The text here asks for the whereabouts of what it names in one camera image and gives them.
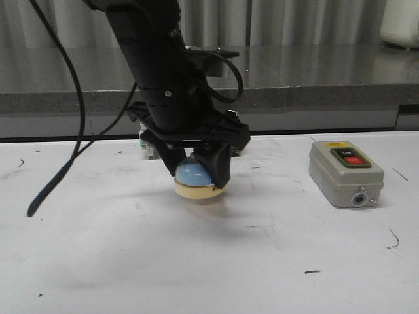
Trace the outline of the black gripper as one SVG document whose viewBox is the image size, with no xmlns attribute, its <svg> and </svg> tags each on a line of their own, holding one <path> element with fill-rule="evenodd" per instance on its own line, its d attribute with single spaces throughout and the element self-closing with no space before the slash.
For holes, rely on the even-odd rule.
<svg viewBox="0 0 419 314">
<path fill-rule="evenodd" d="M 147 130 L 143 140 L 157 150 L 172 177 L 179 163 L 186 158 L 181 145 L 190 143 L 194 157 L 209 173 L 217 188 L 224 188 L 230 180 L 231 146 L 234 140 L 230 121 L 213 104 L 234 102 L 208 85 L 206 78 L 188 81 L 138 83 L 141 101 L 127 107 L 132 120 L 144 123 Z M 249 127 L 242 123 L 238 147 L 250 141 Z"/>
</svg>

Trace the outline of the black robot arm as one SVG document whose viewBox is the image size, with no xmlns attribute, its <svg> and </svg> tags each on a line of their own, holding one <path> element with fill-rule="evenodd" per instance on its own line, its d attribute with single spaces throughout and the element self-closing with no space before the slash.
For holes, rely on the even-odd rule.
<svg viewBox="0 0 419 314">
<path fill-rule="evenodd" d="M 214 107 L 230 98 L 213 90 L 206 74 L 217 63 L 231 66 L 236 53 L 187 48 L 177 1 L 89 1 L 88 6 L 106 15 L 141 92 L 141 101 L 128 107 L 130 118 L 146 127 L 141 139 L 158 151 L 170 173 L 191 148 L 212 183 L 226 185 L 232 150 L 249 143 L 249 128 Z"/>
</svg>

